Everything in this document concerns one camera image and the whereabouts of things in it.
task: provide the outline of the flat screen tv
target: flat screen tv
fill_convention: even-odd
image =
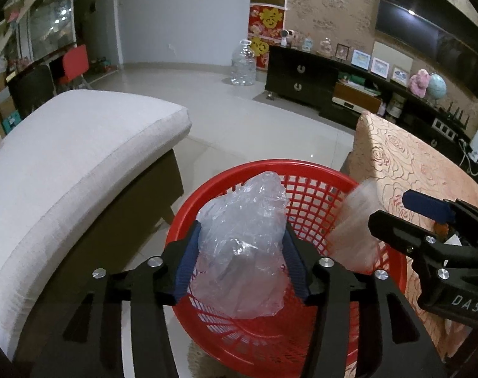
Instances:
[[[380,0],[376,30],[437,63],[478,98],[478,27],[447,0]]]

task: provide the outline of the picture frame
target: picture frame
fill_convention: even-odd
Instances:
[[[353,57],[351,58],[351,64],[368,70],[370,64],[370,55],[362,51],[354,50]]]
[[[372,60],[372,68],[370,69],[370,72],[373,72],[374,74],[386,79],[388,77],[389,70],[390,64],[388,64],[386,61],[383,61],[382,59],[374,57],[374,59]]]
[[[409,73],[405,69],[397,67],[396,65],[393,67],[393,73],[391,75],[392,81],[399,83],[403,87],[407,87],[407,84],[409,83],[409,77]]]
[[[337,44],[337,48],[335,49],[335,57],[337,59],[347,61],[348,55],[349,55],[349,47],[344,44]]]

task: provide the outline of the water bottle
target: water bottle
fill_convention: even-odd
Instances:
[[[232,76],[234,85],[253,85],[257,76],[257,59],[250,48],[251,41],[241,40],[232,54]]]

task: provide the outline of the tile floor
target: tile floor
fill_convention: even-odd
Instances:
[[[254,100],[262,98],[264,85],[257,82],[251,87],[235,87],[223,74],[139,67],[109,75],[93,87],[148,95],[188,108],[192,129],[174,148],[184,186],[184,196],[173,205],[176,211],[202,183],[245,162],[288,158],[341,168],[353,147],[353,131],[287,100]],[[160,224],[132,260],[131,268],[162,252],[168,229],[167,224]],[[128,312],[126,306],[122,342],[127,378],[134,376],[130,328],[125,321]],[[190,378],[190,338],[170,308],[166,321],[178,373]]]

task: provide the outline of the teal box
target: teal box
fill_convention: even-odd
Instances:
[[[6,134],[10,133],[15,126],[21,122],[21,117],[18,111],[13,112],[8,118],[3,120],[3,128]]]

